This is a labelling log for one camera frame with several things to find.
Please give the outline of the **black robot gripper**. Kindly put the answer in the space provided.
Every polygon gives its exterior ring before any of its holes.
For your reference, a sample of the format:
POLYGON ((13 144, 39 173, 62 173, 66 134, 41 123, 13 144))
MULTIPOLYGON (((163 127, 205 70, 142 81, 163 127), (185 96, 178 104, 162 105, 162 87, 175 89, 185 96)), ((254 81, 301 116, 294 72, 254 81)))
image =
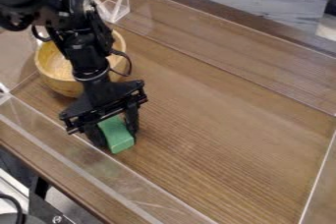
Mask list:
POLYGON ((107 138, 99 123, 126 113, 126 127, 135 136, 139 130, 139 107, 147 102, 145 80, 113 82, 109 77, 81 79, 85 91, 71 105, 59 113, 70 134, 86 134, 98 147, 107 146, 107 138))

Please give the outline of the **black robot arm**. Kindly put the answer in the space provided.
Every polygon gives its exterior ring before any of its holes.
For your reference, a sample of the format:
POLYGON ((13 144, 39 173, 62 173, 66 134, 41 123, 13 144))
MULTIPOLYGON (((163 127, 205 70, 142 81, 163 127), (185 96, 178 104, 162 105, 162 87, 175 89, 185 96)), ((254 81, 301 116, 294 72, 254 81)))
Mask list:
POLYGON ((106 25, 94 0, 0 0, 0 28, 22 31, 45 27, 73 66, 73 75, 85 90, 59 119, 70 134, 86 134, 99 147, 109 145, 109 133, 101 124, 126 115, 126 129, 139 130, 138 109, 147 101, 145 81, 118 83, 109 56, 126 54, 114 48, 113 30, 106 25))

